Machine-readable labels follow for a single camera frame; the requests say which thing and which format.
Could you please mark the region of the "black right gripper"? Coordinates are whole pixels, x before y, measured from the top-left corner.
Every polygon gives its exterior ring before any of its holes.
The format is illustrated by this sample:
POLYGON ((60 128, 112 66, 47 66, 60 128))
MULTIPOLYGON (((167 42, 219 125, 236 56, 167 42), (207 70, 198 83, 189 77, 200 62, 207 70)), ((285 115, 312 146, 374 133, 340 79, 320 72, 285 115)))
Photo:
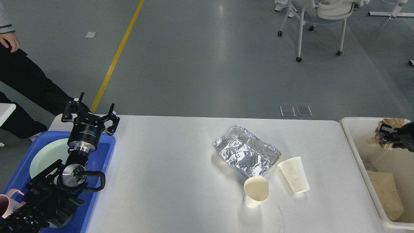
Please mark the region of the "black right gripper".
POLYGON ((378 128, 379 144, 384 149, 408 149, 414 152, 414 122, 409 122, 397 130, 388 124, 381 124, 378 128))

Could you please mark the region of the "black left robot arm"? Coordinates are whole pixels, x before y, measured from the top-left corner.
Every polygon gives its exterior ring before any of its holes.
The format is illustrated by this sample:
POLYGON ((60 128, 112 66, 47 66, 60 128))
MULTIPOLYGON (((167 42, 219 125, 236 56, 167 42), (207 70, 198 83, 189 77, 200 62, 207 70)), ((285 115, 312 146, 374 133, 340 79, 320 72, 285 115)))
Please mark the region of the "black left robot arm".
POLYGON ((108 114, 98 116, 82 102, 84 93, 66 103, 62 122, 72 122, 66 162, 56 160, 25 186, 23 204, 1 218, 2 233, 38 233, 54 224, 62 227, 84 204, 82 192, 99 192, 105 187, 102 171, 86 169, 89 154, 98 149, 102 133, 112 136, 120 121, 111 104, 108 114))

